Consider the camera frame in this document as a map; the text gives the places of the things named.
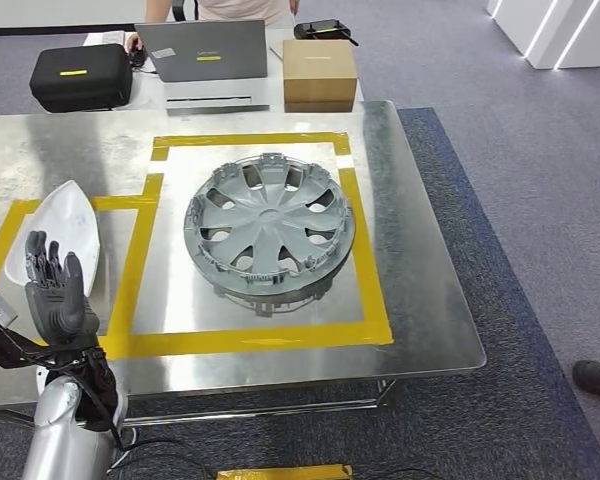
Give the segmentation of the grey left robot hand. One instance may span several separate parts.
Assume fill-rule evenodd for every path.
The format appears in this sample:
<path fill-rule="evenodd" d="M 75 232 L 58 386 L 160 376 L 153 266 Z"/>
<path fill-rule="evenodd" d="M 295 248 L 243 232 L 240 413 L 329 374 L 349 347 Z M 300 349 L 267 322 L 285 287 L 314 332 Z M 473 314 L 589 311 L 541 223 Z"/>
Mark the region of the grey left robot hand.
<path fill-rule="evenodd" d="M 46 232 L 32 230 L 25 249 L 25 290 L 36 329 L 49 345 L 96 345 L 99 319 L 84 295 L 80 259 L 70 251 L 61 261 L 58 242 L 46 243 Z"/>

